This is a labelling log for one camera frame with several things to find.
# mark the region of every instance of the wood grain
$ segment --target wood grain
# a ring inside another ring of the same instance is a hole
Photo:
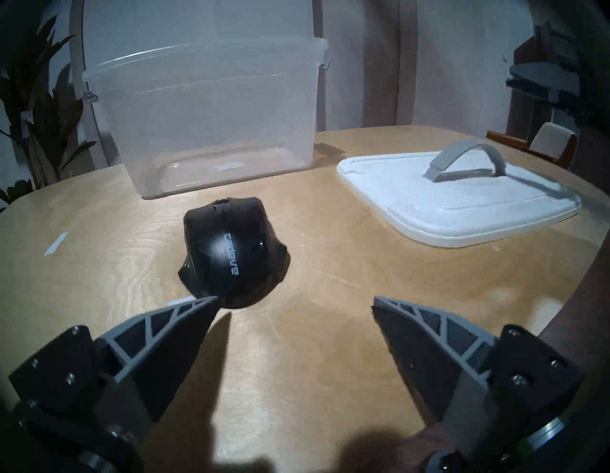
[[[346,157],[435,151],[463,138],[425,126],[322,132],[305,172],[143,200],[120,165],[19,199],[0,215],[3,399],[15,401],[8,374],[70,325],[87,324],[97,337],[188,295],[177,276],[186,211],[257,196],[292,256],[288,274],[260,303],[219,312],[142,446],[148,471],[328,470],[370,429],[419,431],[423,421],[373,320],[373,296],[462,314],[495,334],[509,322],[539,333],[610,222],[603,192],[498,144],[509,162],[579,191],[580,214],[505,240],[433,248],[398,234],[336,178]]]

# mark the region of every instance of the gray handle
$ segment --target gray handle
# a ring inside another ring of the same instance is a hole
[[[423,176],[432,182],[437,182],[438,177],[443,171],[456,162],[466,151],[470,151],[473,148],[481,148],[487,153],[495,166],[494,177],[506,176],[506,160],[502,154],[492,145],[479,143],[473,139],[458,141],[447,146],[432,160],[430,167]]]

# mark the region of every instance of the black wireless mouse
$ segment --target black wireless mouse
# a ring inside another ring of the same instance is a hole
[[[239,309],[258,302],[284,280],[290,265],[262,202],[226,198],[184,215],[187,257],[178,271],[196,298],[211,295]]]

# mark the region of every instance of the wooden chair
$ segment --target wooden chair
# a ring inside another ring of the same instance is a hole
[[[563,169],[568,168],[576,153],[577,139],[574,132],[550,122],[540,127],[531,146],[528,146],[528,142],[525,140],[491,130],[487,130],[485,137],[497,143],[512,146],[518,150],[541,157]]]

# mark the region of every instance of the bolt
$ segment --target bolt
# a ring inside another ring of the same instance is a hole
[[[515,386],[527,386],[529,384],[527,378],[520,374],[514,375],[511,380],[512,384],[514,384]]]

